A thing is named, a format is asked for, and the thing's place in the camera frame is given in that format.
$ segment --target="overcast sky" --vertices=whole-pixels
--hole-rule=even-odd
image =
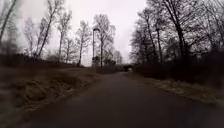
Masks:
[[[72,34],[75,34],[81,20],[93,24],[96,14],[107,14],[112,25],[116,26],[114,46],[119,50],[124,58],[124,62],[130,62],[129,53],[131,51],[130,39],[134,31],[134,23],[137,20],[137,12],[146,6],[146,0],[67,0],[66,8],[72,10],[73,19]],[[22,0],[19,28],[24,27],[24,20],[31,17],[36,23],[44,16],[46,11],[46,0]],[[55,33],[48,46],[55,49],[59,46],[58,32]],[[20,32],[20,41],[24,42],[24,36]],[[84,55],[83,64],[91,64],[92,50]]]

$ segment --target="asphalt road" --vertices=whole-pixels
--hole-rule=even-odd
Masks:
[[[118,73],[103,76],[79,96],[39,110],[27,127],[224,128],[224,112]]]

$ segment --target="dry grass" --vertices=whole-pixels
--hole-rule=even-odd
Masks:
[[[184,96],[193,100],[197,100],[206,104],[222,103],[219,90],[198,84],[188,84],[173,80],[157,80],[145,78],[136,74],[128,74],[129,77],[143,81],[147,85],[165,89],[169,92]]]
[[[22,111],[39,107],[87,89],[96,74],[87,69],[20,70],[12,81],[16,105]]]

